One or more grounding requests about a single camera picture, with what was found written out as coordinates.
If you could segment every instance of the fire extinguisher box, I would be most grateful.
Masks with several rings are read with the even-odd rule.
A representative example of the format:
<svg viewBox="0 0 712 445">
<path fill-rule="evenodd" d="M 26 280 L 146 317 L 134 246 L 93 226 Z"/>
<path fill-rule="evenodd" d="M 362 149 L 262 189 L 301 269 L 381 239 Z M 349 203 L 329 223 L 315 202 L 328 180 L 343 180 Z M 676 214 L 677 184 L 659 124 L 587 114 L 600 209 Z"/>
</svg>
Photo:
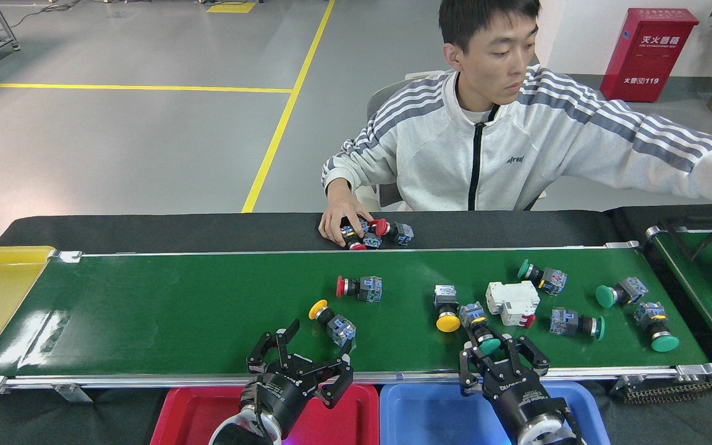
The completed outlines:
<svg viewBox="0 0 712 445">
<path fill-rule="evenodd" d="M 698 23 L 687 9 L 629 8 L 601 92 L 607 99 L 657 101 Z"/>
</svg>

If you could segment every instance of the man's hair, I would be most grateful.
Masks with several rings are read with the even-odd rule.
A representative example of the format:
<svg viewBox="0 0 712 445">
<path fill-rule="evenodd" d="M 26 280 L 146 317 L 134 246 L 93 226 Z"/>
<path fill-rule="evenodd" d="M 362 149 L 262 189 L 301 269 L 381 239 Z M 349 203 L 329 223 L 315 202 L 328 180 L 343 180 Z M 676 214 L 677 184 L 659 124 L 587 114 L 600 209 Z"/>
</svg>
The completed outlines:
<svg viewBox="0 0 712 445">
<path fill-rule="evenodd" d="M 539 13 L 540 0 L 441 0 L 438 27 L 444 43 L 468 53 L 474 34 L 486 29 L 497 14 L 512 20 L 514 16 L 537 18 Z"/>
</svg>

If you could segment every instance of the man's right hand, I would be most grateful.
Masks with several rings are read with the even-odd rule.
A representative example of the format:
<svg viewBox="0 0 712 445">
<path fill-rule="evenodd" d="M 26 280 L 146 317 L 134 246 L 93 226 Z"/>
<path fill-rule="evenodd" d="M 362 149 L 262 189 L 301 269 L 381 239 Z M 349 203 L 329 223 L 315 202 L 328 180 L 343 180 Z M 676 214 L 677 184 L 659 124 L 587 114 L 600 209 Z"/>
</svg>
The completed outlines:
<svg viewBox="0 0 712 445">
<path fill-rule="evenodd" d="M 364 237 L 359 216 L 367 221 L 372 221 L 373 217 L 350 192 L 348 181 L 341 177 L 331 181 L 326 190 L 326 197 L 328 198 L 328 208 L 323 213 L 320 225 L 317 227 L 320 236 L 332 240 L 340 247 L 345 247 L 345 240 L 342 239 L 342 231 L 339 228 L 342 218 L 347 218 L 356 234 L 359 237 Z"/>
</svg>

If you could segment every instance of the man's ear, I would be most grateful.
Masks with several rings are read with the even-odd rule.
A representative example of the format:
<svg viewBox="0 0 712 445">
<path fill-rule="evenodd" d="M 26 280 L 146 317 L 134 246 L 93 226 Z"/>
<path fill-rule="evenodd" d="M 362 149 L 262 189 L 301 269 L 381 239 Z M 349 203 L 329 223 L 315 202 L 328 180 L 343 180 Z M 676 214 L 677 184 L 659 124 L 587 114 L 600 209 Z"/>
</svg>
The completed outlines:
<svg viewBox="0 0 712 445">
<path fill-rule="evenodd" d="M 463 65 L 460 63 L 463 57 L 463 51 L 452 43 L 444 43 L 444 61 L 455 71 L 463 70 Z"/>
</svg>

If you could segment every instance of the white wall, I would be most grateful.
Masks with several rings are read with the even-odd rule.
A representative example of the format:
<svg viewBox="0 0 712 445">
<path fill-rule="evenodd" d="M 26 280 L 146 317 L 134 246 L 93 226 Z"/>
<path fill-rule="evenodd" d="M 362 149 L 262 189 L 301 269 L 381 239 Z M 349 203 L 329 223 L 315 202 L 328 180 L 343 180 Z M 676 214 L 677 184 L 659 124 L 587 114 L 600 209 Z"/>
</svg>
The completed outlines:
<svg viewBox="0 0 712 445">
<path fill-rule="evenodd" d="M 537 56 L 566 74 L 605 74 L 628 8 L 685 8 L 697 20 L 672 76 L 712 77 L 712 0 L 542 0 Z"/>
</svg>

